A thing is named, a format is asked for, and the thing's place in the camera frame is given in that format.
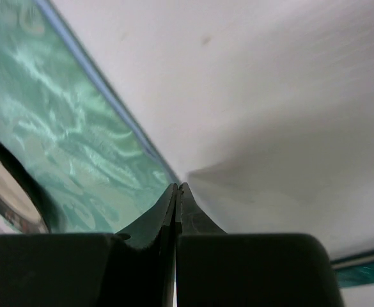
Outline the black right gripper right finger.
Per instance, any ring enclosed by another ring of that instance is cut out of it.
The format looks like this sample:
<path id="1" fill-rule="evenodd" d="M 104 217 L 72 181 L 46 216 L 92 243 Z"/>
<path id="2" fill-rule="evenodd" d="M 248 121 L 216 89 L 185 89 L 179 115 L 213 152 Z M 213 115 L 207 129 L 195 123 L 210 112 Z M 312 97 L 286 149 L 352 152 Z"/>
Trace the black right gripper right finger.
<path id="1" fill-rule="evenodd" d="M 188 184 L 176 199 L 179 306 L 343 306 L 328 254 L 303 233 L 228 234 Z"/>

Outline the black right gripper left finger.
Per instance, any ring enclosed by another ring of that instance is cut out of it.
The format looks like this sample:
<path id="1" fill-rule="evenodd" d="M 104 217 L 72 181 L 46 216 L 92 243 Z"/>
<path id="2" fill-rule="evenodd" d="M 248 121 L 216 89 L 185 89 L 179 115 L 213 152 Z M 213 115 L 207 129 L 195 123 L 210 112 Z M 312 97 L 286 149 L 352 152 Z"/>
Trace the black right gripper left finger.
<path id="1" fill-rule="evenodd" d="M 0 306 L 171 306 L 177 192 L 117 233 L 0 235 Z"/>

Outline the green patterned cloth placemat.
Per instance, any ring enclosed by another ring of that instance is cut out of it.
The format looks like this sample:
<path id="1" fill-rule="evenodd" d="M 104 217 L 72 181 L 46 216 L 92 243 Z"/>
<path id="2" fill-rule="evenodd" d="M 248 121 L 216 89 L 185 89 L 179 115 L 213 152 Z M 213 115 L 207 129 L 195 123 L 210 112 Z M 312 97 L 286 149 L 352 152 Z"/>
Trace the green patterned cloth placemat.
<path id="1" fill-rule="evenodd" d="M 0 1 L 0 143 L 54 232 L 117 232 L 176 181 L 49 1 Z"/>

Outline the dark rimmed dinner plate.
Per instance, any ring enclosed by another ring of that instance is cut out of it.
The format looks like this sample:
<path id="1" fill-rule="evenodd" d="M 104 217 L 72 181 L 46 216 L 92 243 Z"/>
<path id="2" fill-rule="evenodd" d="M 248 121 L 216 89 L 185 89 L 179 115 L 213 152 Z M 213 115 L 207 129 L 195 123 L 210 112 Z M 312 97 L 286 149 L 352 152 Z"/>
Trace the dark rimmed dinner plate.
<path id="1" fill-rule="evenodd" d="M 49 195 L 1 143 L 0 216 L 21 233 L 58 231 L 58 212 Z"/>

